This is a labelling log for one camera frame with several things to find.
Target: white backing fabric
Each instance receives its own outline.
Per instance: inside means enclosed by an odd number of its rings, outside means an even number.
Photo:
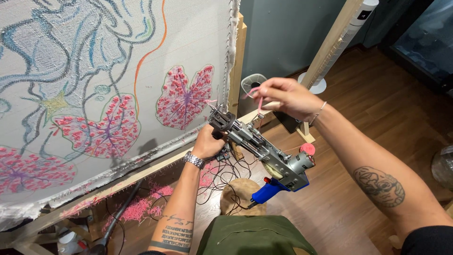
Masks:
[[[240,0],[0,1],[0,230],[196,138]]]

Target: glass panel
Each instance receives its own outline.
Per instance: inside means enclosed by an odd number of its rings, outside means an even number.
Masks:
[[[453,73],[453,0],[434,0],[394,44],[434,77]]]

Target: small fan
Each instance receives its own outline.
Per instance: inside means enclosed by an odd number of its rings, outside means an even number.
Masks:
[[[252,75],[249,75],[249,76],[245,77],[241,81],[241,87],[244,90],[244,92],[246,94],[248,94],[248,93],[250,93],[250,90],[252,88],[259,87],[261,85],[261,83],[265,82],[266,80],[267,80],[266,77],[264,77],[261,74],[252,74]],[[254,91],[251,94],[249,94],[249,97],[252,97],[253,94],[255,94],[255,92],[256,91]]]

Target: pink leaf design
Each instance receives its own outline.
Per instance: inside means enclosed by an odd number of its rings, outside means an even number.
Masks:
[[[140,134],[135,107],[133,95],[121,94],[105,105],[100,121],[57,115],[52,122],[72,142],[74,151],[93,157],[122,158]]]
[[[0,146],[0,194],[21,193],[72,183],[77,174],[71,163],[57,156]]]
[[[165,77],[162,96],[156,104],[156,117],[164,126],[184,130],[206,107],[211,98],[214,67],[206,65],[188,86],[183,67],[174,66]]]

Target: forearm tattoo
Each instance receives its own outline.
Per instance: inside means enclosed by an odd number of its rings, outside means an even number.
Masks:
[[[404,201],[403,186],[390,174],[372,167],[359,167],[353,174],[359,187],[376,205],[395,207]]]
[[[162,218],[168,218],[166,222],[169,221],[162,230],[162,241],[151,241],[150,246],[189,253],[193,236],[193,221],[178,218],[176,214],[162,215]],[[190,223],[192,223],[191,227],[185,228]]]

